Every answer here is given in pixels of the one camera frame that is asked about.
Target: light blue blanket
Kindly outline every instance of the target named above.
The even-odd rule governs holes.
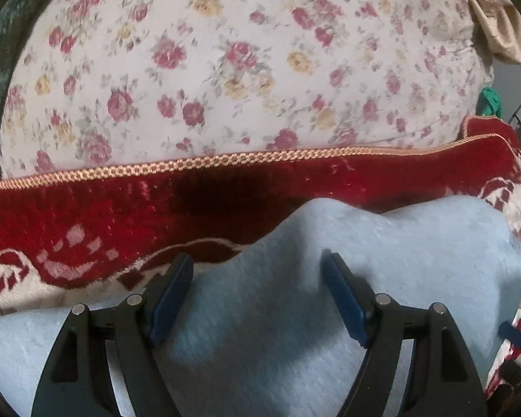
[[[499,348],[498,324],[513,319],[521,299],[521,246],[503,215],[460,196],[385,215],[317,199],[234,259],[196,275],[171,338],[156,350],[184,417],[337,414],[364,350],[348,337],[321,281],[325,249],[401,304],[444,302],[484,384]],[[0,318],[0,390],[22,417],[31,413],[68,312]],[[405,348],[390,416],[409,366]],[[121,414],[134,415],[115,362],[111,374]]]

